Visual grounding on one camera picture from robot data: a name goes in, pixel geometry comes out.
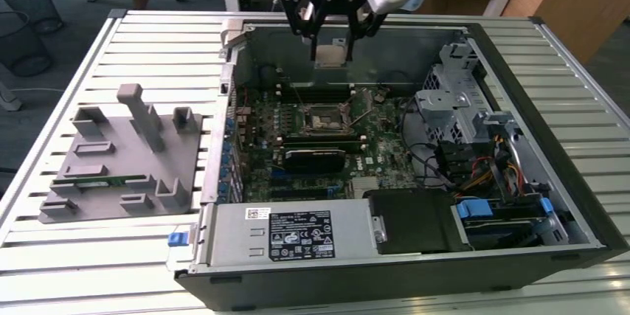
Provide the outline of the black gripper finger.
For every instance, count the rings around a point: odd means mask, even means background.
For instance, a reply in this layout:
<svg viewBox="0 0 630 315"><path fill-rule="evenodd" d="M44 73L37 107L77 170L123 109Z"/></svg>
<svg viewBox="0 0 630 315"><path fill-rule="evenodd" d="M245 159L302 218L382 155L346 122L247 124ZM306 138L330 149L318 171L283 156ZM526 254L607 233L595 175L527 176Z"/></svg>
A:
<svg viewBox="0 0 630 315"><path fill-rule="evenodd" d="M316 46L323 12L316 9L312 0L282 0L291 32L310 41L310 60L316 60Z"/></svg>
<svg viewBox="0 0 630 315"><path fill-rule="evenodd" d="M376 14L374 12L368 12L367 17L359 21L358 11L362 9L362 6L355 0L346 0L346 3L348 21L348 32L346 37L346 61L352 61L355 41L364 37L375 36L388 14Z"/></svg>

